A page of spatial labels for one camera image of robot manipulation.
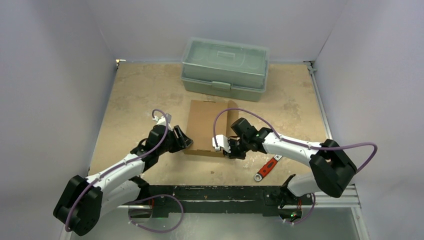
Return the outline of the brown cardboard box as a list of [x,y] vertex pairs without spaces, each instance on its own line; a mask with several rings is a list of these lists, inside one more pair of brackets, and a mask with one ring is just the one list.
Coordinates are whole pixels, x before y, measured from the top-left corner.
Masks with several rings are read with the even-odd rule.
[[186,155],[222,158],[221,151],[213,148],[213,129],[217,135],[235,136],[231,125],[239,119],[236,102],[192,100],[185,134],[193,143],[183,152]]

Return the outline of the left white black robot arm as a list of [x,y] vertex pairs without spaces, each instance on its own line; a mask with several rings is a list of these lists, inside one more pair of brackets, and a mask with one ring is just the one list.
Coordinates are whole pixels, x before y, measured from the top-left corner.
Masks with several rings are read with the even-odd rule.
[[75,175],[64,188],[53,216],[66,232],[87,234],[100,217],[128,202],[138,205],[149,199],[149,184],[140,178],[165,153],[187,149],[194,141],[179,126],[155,125],[128,155],[111,167],[87,177]]

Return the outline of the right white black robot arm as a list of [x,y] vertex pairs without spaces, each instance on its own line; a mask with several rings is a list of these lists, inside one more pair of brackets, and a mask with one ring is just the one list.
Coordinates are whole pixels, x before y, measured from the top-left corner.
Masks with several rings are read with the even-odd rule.
[[358,168],[336,141],[298,140],[279,134],[271,128],[256,129],[247,119],[236,120],[231,129],[235,136],[216,135],[212,141],[215,150],[222,150],[230,159],[245,159],[247,152],[279,155],[310,168],[308,174],[290,176],[280,188],[280,197],[288,204],[301,196],[324,192],[339,198],[350,185]]

